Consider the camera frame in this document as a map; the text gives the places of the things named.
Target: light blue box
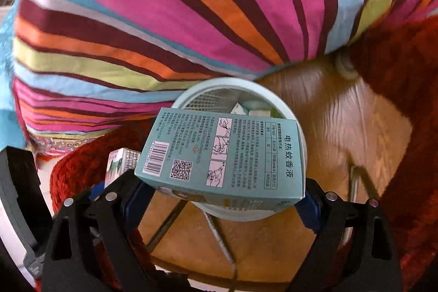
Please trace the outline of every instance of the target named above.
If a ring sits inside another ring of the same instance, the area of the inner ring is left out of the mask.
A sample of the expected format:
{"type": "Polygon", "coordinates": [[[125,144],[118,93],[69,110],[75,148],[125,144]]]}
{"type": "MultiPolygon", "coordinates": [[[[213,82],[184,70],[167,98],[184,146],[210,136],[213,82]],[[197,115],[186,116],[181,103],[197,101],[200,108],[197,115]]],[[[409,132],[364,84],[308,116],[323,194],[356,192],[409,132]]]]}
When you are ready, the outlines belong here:
{"type": "Polygon", "coordinates": [[[170,195],[280,211],[304,198],[296,120],[162,108],[135,174],[170,195]]]}

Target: round plastic container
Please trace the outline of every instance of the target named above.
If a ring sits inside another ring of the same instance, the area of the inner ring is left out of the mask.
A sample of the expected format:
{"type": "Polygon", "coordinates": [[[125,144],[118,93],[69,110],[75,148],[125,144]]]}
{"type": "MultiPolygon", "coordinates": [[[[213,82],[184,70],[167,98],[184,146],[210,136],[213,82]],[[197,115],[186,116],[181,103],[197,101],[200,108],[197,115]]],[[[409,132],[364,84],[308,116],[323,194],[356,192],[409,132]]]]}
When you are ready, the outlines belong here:
{"type": "MultiPolygon", "coordinates": [[[[230,113],[236,103],[248,109],[274,108],[283,118],[296,120],[294,113],[276,94],[257,83],[233,77],[215,78],[194,85],[178,97],[172,108],[230,113]]],[[[299,123],[298,129],[303,143],[305,172],[307,146],[299,123]]],[[[272,210],[228,208],[199,202],[193,202],[193,204],[215,217],[232,221],[254,221],[275,214],[272,210]]]]}

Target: metal chair leg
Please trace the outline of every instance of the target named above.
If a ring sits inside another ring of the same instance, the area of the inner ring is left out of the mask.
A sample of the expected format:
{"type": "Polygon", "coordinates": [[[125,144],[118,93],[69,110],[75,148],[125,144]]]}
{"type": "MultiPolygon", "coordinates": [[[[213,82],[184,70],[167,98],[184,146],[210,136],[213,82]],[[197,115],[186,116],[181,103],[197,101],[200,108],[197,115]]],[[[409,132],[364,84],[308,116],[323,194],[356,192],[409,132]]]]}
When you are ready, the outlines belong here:
{"type": "Polygon", "coordinates": [[[152,239],[150,239],[149,243],[146,245],[146,249],[150,254],[152,254],[152,251],[154,251],[163,236],[167,233],[174,221],[178,218],[179,214],[182,212],[187,202],[187,200],[180,200],[178,204],[174,207],[174,209],[172,209],[172,211],[169,213],[164,222],[160,225],[152,239]]]}
{"type": "Polygon", "coordinates": [[[237,264],[236,264],[236,260],[234,260],[233,254],[231,254],[231,252],[229,251],[228,246],[226,245],[222,234],[220,233],[220,228],[219,225],[217,223],[217,218],[206,213],[203,212],[205,215],[205,219],[207,220],[207,224],[209,225],[210,230],[213,233],[213,236],[216,239],[216,242],[219,244],[219,248],[222,251],[222,254],[224,254],[225,258],[228,260],[229,264],[231,265],[232,271],[233,271],[233,282],[231,287],[228,289],[229,292],[234,292],[235,287],[234,287],[234,282],[237,280],[237,264]]]}
{"type": "MultiPolygon", "coordinates": [[[[348,200],[349,202],[356,202],[358,200],[359,182],[365,186],[368,197],[379,199],[379,194],[376,187],[374,186],[373,180],[371,179],[368,171],[363,166],[352,166],[350,168],[350,181],[348,189],[348,200]]],[[[342,244],[346,244],[353,233],[353,228],[347,228],[345,230],[344,237],[342,239],[342,244]]]]}

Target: mosquito repellent liquid box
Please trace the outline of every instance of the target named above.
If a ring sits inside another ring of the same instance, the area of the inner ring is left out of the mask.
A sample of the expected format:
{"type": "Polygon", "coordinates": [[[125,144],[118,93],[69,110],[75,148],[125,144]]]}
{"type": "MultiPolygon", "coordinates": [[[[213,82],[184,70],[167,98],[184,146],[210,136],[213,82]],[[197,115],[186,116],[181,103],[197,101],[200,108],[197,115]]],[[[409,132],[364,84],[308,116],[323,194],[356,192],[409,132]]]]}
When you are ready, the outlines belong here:
{"type": "Polygon", "coordinates": [[[135,174],[164,194],[280,211],[304,197],[296,120],[162,108],[135,174]]]}

